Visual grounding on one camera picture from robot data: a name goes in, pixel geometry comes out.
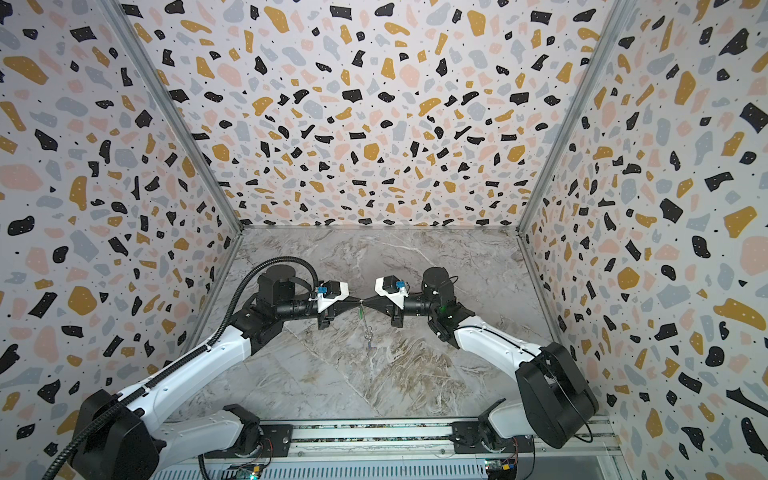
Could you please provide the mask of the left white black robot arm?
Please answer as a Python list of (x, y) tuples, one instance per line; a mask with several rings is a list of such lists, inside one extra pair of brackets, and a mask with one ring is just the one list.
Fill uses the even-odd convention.
[(263, 349), (286, 322), (314, 319), (325, 329), (360, 304), (347, 283), (321, 281), (300, 258), (259, 264), (239, 283), (208, 339), (146, 379), (116, 394), (99, 390), (83, 402), (73, 438), (46, 478), (69, 465), (86, 479), (149, 479), (209, 452), (249, 457), (269, 449), (260, 418), (238, 404), (196, 420), (168, 419), (218, 375)]

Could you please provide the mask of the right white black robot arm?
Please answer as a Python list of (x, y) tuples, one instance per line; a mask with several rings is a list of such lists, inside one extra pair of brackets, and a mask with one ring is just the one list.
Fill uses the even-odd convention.
[(592, 442), (592, 435), (580, 431), (589, 427), (599, 404), (569, 351), (557, 342), (538, 345), (492, 326), (459, 302), (455, 281), (445, 268), (430, 267), (422, 274), (421, 290), (413, 293), (407, 282), (389, 275), (378, 278), (375, 295), (361, 301), (389, 316), (395, 328), (407, 317), (426, 319), (441, 342), (484, 359), (515, 382), (518, 402), (496, 401), (478, 416), (475, 433), (455, 441), (491, 452), (505, 451), (521, 436), (535, 436), (552, 448), (571, 439)]

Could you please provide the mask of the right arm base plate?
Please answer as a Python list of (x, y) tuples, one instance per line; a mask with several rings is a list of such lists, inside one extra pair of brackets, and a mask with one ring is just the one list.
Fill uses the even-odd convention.
[(532, 437), (520, 435), (502, 439), (491, 428), (489, 422), (478, 419), (455, 421), (451, 424), (449, 440), (456, 454), (501, 454), (532, 453)]

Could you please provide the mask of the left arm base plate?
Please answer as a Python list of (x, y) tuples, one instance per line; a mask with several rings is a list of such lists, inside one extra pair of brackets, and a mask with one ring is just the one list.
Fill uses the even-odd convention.
[(289, 454), (294, 427), (292, 424), (261, 424), (246, 426), (235, 444), (224, 450), (214, 450), (204, 455), (206, 459), (256, 459), (285, 458)]

